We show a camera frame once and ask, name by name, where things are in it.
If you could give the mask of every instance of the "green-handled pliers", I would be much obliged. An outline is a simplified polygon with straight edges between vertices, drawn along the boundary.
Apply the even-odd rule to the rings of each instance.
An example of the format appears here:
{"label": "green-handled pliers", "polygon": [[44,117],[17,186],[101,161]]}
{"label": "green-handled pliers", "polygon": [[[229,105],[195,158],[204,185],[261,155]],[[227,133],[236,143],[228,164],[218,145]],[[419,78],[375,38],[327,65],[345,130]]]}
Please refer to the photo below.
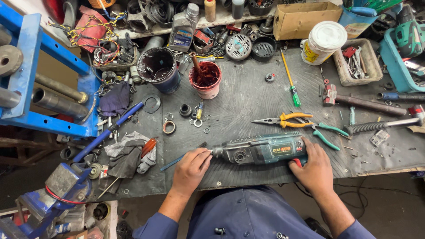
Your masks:
{"label": "green-handled pliers", "polygon": [[[294,117],[293,119],[297,120],[300,123],[306,123],[306,122],[310,122],[313,123],[311,120],[306,119],[306,118],[300,118],[300,117]],[[317,125],[316,123],[313,123],[313,125],[311,126],[314,129],[313,135],[319,137],[319,139],[321,139],[326,145],[328,145],[329,147],[331,147],[332,149],[339,151],[340,148],[338,148],[337,146],[333,145],[331,142],[329,142],[323,135],[322,133],[317,129],[317,127],[320,128],[325,128],[325,129],[329,129],[329,130],[334,130],[344,136],[348,136],[348,134],[336,127],[333,126],[329,126],[329,125],[325,125],[323,123],[319,123],[319,125]]]}

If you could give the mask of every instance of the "red paint bucket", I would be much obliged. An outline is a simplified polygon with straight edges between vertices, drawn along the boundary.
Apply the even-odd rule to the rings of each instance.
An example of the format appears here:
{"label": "red paint bucket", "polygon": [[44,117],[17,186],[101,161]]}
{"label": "red paint bucket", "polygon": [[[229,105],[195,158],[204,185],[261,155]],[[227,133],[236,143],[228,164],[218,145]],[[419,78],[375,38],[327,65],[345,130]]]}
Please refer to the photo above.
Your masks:
{"label": "red paint bucket", "polygon": [[189,82],[193,88],[198,92],[198,96],[204,100],[210,100],[218,95],[218,91],[220,90],[220,82],[221,82],[221,70],[218,65],[209,62],[203,61],[199,63],[199,67],[202,71],[204,71],[205,67],[208,67],[208,72],[205,74],[214,74],[216,75],[216,81],[208,86],[197,85],[194,83],[196,81],[198,73],[195,70],[195,67],[192,67],[189,72]]}

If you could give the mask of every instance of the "white plastic bucket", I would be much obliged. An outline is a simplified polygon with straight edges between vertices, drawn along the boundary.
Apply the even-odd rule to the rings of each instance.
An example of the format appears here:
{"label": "white plastic bucket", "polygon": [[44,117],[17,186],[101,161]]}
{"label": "white plastic bucket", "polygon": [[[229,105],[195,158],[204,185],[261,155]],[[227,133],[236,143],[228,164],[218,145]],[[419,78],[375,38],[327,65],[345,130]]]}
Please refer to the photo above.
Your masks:
{"label": "white plastic bucket", "polygon": [[309,65],[320,65],[347,41],[347,31],[340,24],[324,21],[316,24],[309,38],[301,41],[301,58]]}

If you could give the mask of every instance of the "small bottle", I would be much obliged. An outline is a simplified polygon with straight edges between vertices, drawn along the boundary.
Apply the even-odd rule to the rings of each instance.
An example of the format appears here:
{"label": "small bottle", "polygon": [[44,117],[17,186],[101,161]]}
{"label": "small bottle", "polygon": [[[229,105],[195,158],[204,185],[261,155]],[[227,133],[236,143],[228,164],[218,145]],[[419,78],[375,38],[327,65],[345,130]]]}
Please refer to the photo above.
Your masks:
{"label": "small bottle", "polygon": [[187,52],[198,20],[199,7],[194,3],[189,3],[185,12],[174,15],[168,47],[174,51]]}
{"label": "small bottle", "polygon": [[241,19],[244,14],[245,0],[232,0],[232,17]]}
{"label": "small bottle", "polygon": [[208,22],[215,21],[215,0],[205,0],[205,19]]}

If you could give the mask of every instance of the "blue work shirt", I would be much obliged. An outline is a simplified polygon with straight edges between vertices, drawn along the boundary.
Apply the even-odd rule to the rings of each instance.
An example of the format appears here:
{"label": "blue work shirt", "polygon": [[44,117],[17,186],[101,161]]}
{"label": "blue work shirt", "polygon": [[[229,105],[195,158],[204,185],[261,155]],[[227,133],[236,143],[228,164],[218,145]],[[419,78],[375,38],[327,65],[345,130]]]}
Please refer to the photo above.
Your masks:
{"label": "blue work shirt", "polygon": [[[133,232],[135,239],[176,239],[179,225],[156,213]],[[215,228],[225,228],[221,236]],[[267,186],[228,188],[206,193],[196,204],[187,239],[323,239],[274,189]],[[357,220],[338,239],[375,239]]]}

